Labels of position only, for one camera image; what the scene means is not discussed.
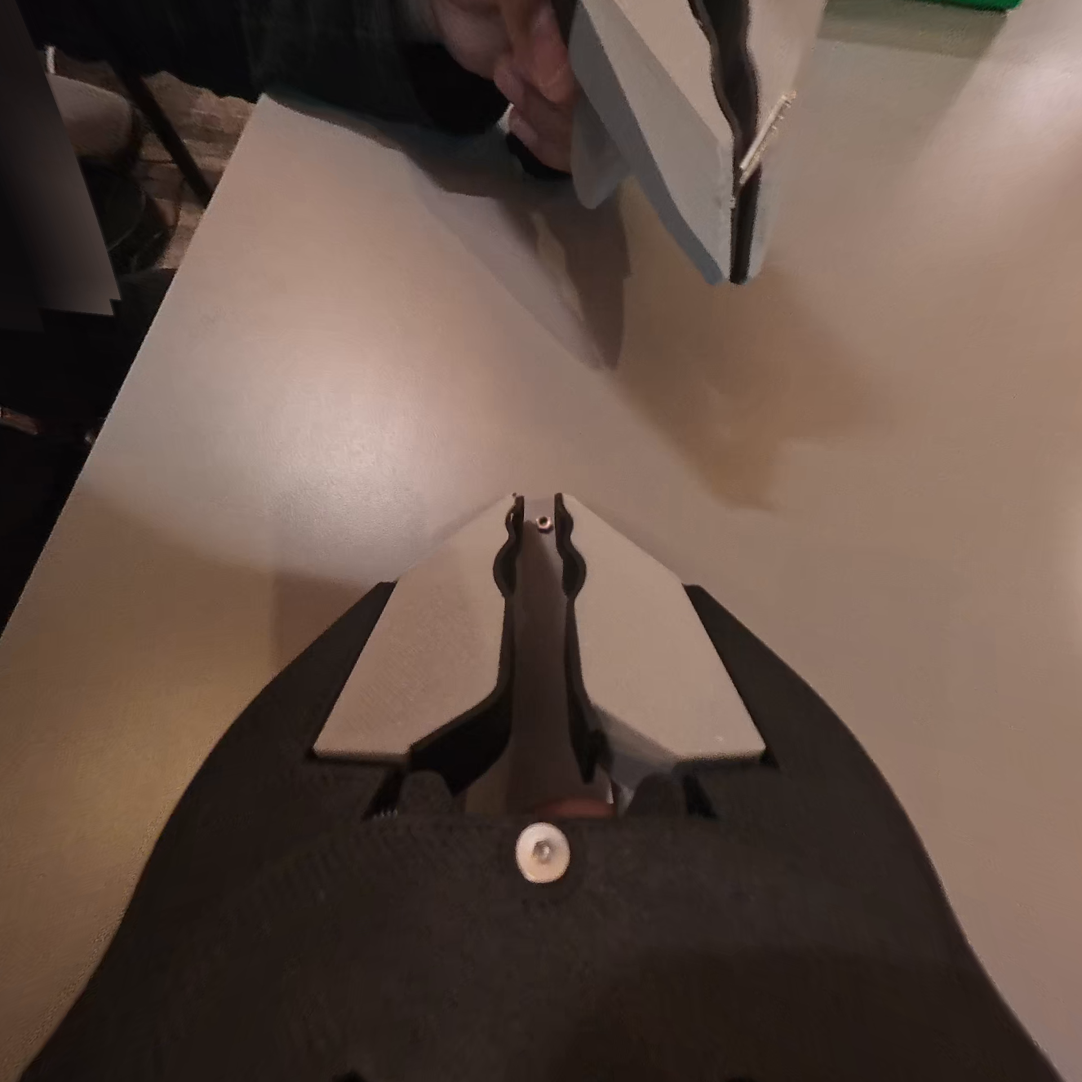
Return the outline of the person's left forearm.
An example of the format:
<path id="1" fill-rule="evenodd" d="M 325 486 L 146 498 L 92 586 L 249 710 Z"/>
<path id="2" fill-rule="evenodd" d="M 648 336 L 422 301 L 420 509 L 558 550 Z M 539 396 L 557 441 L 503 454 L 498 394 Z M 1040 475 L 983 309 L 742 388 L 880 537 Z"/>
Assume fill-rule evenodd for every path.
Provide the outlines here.
<path id="1" fill-rule="evenodd" d="M 36 47 L 170 74 L 219 97 L 285 92 L 399 126 L 481 133 L 507 98 L 392 1 L 19 1 Z"/>

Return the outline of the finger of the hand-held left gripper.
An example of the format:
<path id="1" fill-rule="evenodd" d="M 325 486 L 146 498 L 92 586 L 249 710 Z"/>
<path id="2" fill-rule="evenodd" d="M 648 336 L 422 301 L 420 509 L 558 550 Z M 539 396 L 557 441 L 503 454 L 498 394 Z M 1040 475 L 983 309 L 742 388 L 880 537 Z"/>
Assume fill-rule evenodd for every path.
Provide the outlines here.
<path id="1" fill-rule="evenodd" d="M 601 208 L 634 179 L 707 282 L 744 283 L 748 2 L 575 2 L 566 39 L 581 206 Z"/>
<path id="2" fill-rule="evenodd" d="M 742 98 L 730 98 L 739 119 L 729 275 L 735 285 L 748 283 L 764 264 L 782 193 L 786 160 L 782 135 L 789 131 L 788 122 L 796 100 L 779 126 L 760 169 L 742 189 L 737 180 L 740 160 L 776 101 L 791 90 L 797 92 L 822 19 L 824 2 L 751 1 L 743 2 L 743 8 L 736 83 Z"/>

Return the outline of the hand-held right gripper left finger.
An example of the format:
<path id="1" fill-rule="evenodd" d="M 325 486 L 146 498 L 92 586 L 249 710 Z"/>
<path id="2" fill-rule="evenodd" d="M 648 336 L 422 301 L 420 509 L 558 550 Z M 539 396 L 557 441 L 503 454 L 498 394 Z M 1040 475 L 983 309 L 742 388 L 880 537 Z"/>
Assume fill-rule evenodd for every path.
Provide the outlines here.
<path id="1" fill-rule="evenodd" d="M 473 786 L 507 749 L 524 499 L 507 494 L 390 588 L 319 733 L 324 760 Z"/>

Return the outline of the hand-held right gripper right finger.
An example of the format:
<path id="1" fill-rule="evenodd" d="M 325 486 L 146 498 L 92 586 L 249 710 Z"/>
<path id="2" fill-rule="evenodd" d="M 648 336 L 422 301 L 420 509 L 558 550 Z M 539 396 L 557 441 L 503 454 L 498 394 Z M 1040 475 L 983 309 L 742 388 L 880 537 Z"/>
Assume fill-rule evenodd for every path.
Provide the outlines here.
<path id="1" fill-rule="evenodd" d="M 575 764 L 617 788 L 694 766 L 758 761 L 765 741 L 667 565 L 573 494 L 554 496 Z"/>

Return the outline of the thin metal screw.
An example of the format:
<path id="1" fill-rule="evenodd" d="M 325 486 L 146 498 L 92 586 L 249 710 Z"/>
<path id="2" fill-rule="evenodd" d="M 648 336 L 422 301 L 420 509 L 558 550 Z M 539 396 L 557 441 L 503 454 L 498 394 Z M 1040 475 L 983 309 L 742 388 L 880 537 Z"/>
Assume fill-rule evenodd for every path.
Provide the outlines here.
<path id="1" fill-rule="evenodd" d="M 764 155 L 778 133 L 778 128 L 786 115 L 789 113 L 796 98 L 796 91 L 791 90 L 782 94 L 771 108 L 771 111 L 762 121 L 754 138 L 739 164 L 738 186 L 745 187 L 756 171 L 760 169 Z"/>

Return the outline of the person's left hand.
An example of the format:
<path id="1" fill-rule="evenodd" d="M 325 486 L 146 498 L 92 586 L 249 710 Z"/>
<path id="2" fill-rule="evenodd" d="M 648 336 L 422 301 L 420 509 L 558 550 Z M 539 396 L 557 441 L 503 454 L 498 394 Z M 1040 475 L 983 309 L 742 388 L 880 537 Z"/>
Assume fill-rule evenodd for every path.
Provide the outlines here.
<path id="1" fill-rule="evenodd" d="M 569 173 L 578 85 L 552 2 L 426 1 L 418 19 L 507 100 L 509 130 L 535 159 Z"/>

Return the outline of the grey desk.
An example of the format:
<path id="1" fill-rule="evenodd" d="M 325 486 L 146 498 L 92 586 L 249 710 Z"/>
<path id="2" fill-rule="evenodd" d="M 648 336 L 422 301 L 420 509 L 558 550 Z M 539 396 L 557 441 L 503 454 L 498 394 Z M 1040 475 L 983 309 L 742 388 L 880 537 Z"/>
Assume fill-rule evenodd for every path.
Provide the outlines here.
<path id="1" fill-rule="evenodd" d="M 633 184 L 260 101 L 2 635 L 2 1080 L 256 692 L 555 491 L 837 712 L 1080 1080 L 1080 15 L 830 3 L 736 288 Z"/>

